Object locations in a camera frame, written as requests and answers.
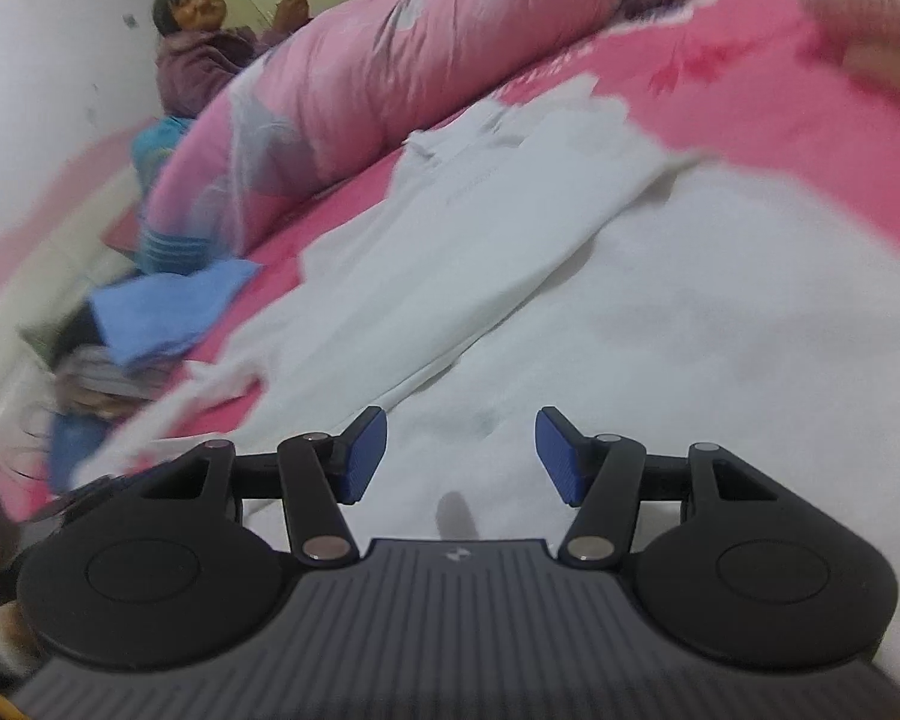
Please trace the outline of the white shirt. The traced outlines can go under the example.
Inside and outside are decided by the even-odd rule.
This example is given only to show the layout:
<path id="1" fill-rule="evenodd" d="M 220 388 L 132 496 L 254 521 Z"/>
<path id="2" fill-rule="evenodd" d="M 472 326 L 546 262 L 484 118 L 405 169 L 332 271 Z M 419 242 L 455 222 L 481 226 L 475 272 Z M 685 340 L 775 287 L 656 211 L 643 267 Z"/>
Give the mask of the white shirt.
<path id="1" fill-rule="evenodd" d="M 183 444 L 263 388 L 271 450 L 385 408 L 361 541 L 566 525 L 533 450 L 546 405 L 659 454 L 715 442 L 875 544 L 900 582 L 900 245 L 800 179 L 674 151 L 582 76 L 414 145 L 382 203 L 307 247 L 305 280 L 80 468 Z M 900 602 L 880 652 L 900 681 Z"/>

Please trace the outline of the pile of mixed clothes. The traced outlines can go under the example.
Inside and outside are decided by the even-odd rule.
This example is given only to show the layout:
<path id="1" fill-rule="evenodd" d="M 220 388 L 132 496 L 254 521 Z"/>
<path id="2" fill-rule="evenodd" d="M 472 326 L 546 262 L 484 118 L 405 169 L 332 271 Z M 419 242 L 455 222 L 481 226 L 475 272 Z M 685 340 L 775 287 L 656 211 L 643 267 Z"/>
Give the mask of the pile of mixed clothes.
<path id="1" fill-rule="evenodd" d="M 56 406 L 68 415 L 121 421 L 159 398 L 175 367 L 175 359 L 156 359 L 126 369 L 105 346 L 79 346 L 53 369 Z"/>

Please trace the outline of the blue jeans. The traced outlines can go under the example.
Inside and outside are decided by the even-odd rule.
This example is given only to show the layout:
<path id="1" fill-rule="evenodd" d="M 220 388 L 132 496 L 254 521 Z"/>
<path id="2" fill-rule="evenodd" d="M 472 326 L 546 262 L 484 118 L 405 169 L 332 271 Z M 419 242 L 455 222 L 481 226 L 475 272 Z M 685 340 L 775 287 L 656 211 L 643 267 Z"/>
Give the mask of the blue jeans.
<path id="1" fill-rule="evenodd" d="M 102 447 L 111 430 L 112 425 L 97 416 L 73 413 L 53 416 L 46 452 L 50 493 L 59 496 L 74 488 L 77 468 Z"/>

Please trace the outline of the blue cloth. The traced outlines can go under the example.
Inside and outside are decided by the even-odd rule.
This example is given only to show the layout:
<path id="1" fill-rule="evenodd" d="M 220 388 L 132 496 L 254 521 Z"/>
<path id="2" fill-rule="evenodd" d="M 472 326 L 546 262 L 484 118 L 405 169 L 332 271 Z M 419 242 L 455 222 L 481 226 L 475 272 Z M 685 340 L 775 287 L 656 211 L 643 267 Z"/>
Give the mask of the blue cloth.
<path id="1" fill-rule="evenodd" d="M 133 369 L 193 348 L 258 271 L 258 263 L 229 259 L 193 275 L 144 275 L 96 289 L 89 305 L 112 361 Z"/>

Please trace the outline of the black garment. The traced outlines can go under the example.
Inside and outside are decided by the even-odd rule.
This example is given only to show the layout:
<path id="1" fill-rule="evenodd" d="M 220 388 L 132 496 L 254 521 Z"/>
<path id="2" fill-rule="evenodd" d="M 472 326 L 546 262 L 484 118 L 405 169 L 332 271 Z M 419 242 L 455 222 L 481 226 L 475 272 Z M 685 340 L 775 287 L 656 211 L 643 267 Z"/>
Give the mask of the black garment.
<path id="1" fill-rule="evenodd" d="M 97 319 L 89 301 L 83 302 L 74 314 L 61 325 L 50 349 L 48 367 L 56 371 L 58 366 L 82 346 L 102 346 Z"/>

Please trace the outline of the pink white headboard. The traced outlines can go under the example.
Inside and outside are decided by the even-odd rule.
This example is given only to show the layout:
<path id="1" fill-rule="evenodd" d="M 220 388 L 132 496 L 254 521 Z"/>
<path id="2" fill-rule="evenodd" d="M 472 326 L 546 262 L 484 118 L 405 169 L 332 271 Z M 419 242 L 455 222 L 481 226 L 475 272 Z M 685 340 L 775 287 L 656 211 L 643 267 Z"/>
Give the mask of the pink white headboard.
<path id="1" fill-rule="evenodd" d="M 0 234 L 0 388 L 22 358 L 22 325 L 45 319 L 110 275 L 103 238 L 139 200 L 130 146 L 139 124 L 102 138 L 64 163 L 35 208 Z"/>

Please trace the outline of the red pillow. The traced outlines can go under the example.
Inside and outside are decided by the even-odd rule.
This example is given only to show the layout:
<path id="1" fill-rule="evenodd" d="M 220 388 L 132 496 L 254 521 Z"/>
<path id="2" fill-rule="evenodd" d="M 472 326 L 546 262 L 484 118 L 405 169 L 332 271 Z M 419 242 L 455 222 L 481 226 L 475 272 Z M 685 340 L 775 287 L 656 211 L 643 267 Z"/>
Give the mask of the red pillow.
<path id="1" fill-rule="evenodd" d="M 103 232 L 100 240 L 105 247 L 132 259 L 139 242 L 139 208 L 130 206 Z"/>

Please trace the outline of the teal blue blanket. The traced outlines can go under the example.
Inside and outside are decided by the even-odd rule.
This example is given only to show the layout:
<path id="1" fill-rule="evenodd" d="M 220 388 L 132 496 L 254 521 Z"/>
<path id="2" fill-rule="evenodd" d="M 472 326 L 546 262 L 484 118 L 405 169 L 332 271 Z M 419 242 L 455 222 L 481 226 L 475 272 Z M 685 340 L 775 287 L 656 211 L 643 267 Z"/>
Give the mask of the teal blue blanket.
<path id="1" fill-rule="evenodd" d="M 178 144 L 190 132 L 193 119 L 162 117 L 144 128 L 131 143 L 131 163 L 136 172 L 142 197 L 146 197 L 159 179 L 165 163 Z"/>

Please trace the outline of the pink floral bed blanket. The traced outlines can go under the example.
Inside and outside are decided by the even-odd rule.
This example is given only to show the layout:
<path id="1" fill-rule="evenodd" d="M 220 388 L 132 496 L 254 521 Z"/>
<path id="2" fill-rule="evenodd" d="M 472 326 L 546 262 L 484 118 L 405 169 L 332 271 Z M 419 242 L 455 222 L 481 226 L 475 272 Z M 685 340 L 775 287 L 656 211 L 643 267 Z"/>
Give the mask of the pink floral bed blanket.
<path id="1" fill-rule="evenodd" d="M 800 0 L 688 0 L 541 60 L 497 97 L 528 103 L 587 73 L 670 145 L 797 177 L 900 245 L 900 94 L 847 75 L 843 55 Z M 22 517 L 50 489 L 40 442 L 23 430 L 34 405 L 9 403 L 11 372 L 0 388 L 0 496 Z"/>

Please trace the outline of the person in purple jacket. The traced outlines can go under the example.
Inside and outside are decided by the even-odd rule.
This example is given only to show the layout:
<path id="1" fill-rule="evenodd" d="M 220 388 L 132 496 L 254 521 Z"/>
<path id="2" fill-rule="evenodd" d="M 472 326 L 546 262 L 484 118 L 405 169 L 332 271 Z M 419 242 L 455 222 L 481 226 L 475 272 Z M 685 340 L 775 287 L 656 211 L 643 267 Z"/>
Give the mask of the person in purple jacket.
<path id="1" fill-rule="evenodd" d="M 226 25 L 226 0 L 154 0 L 155 84 L 164 114 L 196 119 L 233 78 L 310 21 L 308 0 L 279 0 L 263 32 Z"/>

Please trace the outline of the beige folded garment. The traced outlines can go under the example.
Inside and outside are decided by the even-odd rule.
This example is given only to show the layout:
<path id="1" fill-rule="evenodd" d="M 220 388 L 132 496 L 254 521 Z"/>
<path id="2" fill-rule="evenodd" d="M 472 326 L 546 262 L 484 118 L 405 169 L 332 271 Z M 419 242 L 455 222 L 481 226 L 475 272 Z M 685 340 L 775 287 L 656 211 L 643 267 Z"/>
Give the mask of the beige folded garment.
<path id="1" fill-rule="evenodd" d="M 850 44 L 845 49 L 842 66 L 862 82 L 900 94 L 900 47 Z"/>

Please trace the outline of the pink grey rolled duvet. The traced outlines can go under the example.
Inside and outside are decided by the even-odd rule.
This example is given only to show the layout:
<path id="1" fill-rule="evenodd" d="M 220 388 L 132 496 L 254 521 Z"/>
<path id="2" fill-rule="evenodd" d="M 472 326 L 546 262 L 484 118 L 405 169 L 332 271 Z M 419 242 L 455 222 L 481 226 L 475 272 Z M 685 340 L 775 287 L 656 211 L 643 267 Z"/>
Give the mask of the pink grey rolled duvet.
<path id="1" fill-rule="evenodd" d="M 349 0 L 260 55 L 196 117 L 139 211 L 137 266 L 240 257 L 509 76 L 673 0 Z"/>

